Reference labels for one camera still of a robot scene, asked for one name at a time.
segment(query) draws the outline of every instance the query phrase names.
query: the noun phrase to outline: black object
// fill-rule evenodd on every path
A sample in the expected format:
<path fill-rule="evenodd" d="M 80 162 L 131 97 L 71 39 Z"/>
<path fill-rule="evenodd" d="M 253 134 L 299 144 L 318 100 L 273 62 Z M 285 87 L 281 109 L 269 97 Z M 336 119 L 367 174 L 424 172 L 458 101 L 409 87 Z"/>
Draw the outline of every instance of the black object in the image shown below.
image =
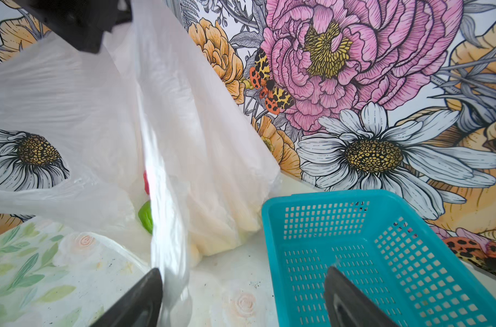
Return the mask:
<path fill-rule="evenodd" d="M 161 274 L 153 268 L 91 327 L 155 327 L 162 297 Z"/>
<path fill-rule="evenodd" d="M 98 53 L 104 31 L 130 22 L 130 0 L 15 0 L 75 49 Z M 118 9 L 118 3 L 126 7 Z"/>
<path fill-rule="evenodd" d="M 397 327 L 335 267 L 324 280 L 324 300 L 332 327 Z"/>

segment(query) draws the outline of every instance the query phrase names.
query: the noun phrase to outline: red object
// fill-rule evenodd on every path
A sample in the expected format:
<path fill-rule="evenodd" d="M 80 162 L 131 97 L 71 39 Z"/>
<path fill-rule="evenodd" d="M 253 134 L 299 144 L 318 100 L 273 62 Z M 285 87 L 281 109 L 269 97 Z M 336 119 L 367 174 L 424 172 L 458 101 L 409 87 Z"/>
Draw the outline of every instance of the red object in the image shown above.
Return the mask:
<path fill-rule="evenodd" d="M 143 173 L 143 179 L 145 180 L 145 192 L 150 195 L 150 187 L 148 186 L 147 171 Z"/>

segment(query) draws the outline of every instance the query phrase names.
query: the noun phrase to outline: floral placemat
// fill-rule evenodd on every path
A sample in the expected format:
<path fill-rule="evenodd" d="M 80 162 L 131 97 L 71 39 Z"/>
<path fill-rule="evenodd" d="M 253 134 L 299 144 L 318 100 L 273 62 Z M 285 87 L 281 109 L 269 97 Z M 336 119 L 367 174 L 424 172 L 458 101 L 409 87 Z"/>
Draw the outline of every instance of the floral placemat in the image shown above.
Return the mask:
<path fill-rule="evenodd" d="M 88 326 L 145 274 L 94 236 L 41 217 L 0 235 L 0 326 Z"/>

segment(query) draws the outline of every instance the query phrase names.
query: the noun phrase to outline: green fruit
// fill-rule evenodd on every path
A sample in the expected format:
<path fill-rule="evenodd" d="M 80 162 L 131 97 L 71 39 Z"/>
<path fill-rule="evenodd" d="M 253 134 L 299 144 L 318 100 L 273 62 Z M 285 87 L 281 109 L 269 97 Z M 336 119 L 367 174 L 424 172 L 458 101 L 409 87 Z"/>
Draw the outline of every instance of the green fruit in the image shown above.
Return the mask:
<path fill-rule="evenodd" d="M 150 201 L 147 201 L 137 213 L 143 227 L 151 234 L 153 229 L 152 209 L 150 208 Z"/>

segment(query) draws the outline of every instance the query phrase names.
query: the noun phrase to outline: translucent plastic bag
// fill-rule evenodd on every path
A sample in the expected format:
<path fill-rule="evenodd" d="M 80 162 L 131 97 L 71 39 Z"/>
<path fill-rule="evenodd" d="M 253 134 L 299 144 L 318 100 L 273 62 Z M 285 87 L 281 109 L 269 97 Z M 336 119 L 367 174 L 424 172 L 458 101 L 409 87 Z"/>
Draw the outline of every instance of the translucent plastic bag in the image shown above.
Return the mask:
<path fill-rule="evenodd" d="M 18 150 L 39 135 L 69 171 L 51 188 L 39 184 L 50 172 L 24 180 L 37 189 L 0 187 L 0 213 L 43 216 L 151 257 L 164 281 L 162 325 L 186 325 L 189 263 L 261 228 L 279 167 L 166 6 L 133 6 L 132 30 L 106 43 L 110 53 L 49 36 L 0 65 L 0 158 L 12 160 L 3 168 L 28 160 Z M 136 218 L 145 167 L 153 238 Z M 0 185 L 23 183 L 11 178 Z"/>
<path fill-rule="evenodd" d="M 158 191 L 152 264 L 173 274 L 164 276 L 168 287 L 176 281 L 170 291 L 184 293 L 184 252 L 166 255 L 169 234 L 188 231 L 194 261 L 242 244 L 261 228 L 258 212 L 279 167 L 165 4 L 136 1 L 133 13 L 143 151 Z"/>

